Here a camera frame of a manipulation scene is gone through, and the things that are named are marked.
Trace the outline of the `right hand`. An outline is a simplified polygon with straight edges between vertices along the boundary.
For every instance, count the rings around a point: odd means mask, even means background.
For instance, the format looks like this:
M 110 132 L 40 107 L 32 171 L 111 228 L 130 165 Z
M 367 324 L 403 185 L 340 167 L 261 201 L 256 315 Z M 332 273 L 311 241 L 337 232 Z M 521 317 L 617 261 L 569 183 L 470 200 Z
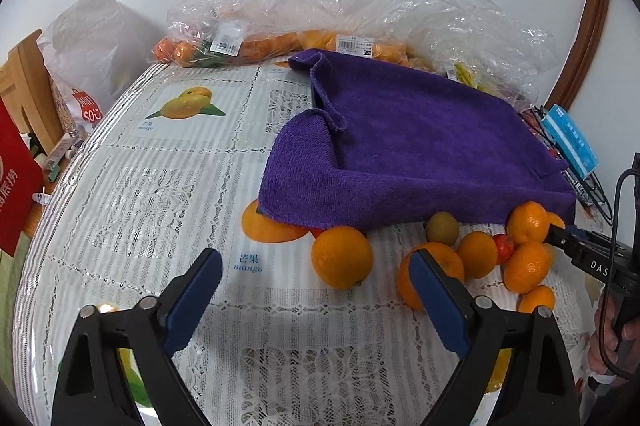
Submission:
M 636 347 L 636 341 L 639 337 L 639 321 L 634 320 L 625 325 L 623 331 L 620 333 L 623 342 L 629 345 L 629 351 L 623 360 L 620 360 L 620 350 L 618 350 L 618 336 L 613 331 L 612 321 L 617 316 L 617 308 L 615 300 L 612 297 L 608 297 L 608 301 L 604 301 L 604 297 L 601 297 L 598 303 L 596 314 L 594 315 L 594 325 L 596 329 L 589 339 L 589 348 L 587 354 L 587 360 L 589 368 L 596 374 L 608 374 L 610 371 L 603 362 L 600 344 L 603 344 L 603 348 L 608 355 L 610 361 L 618 368 L 632 373 L 636 370 L 638 364 L 638 354 Z

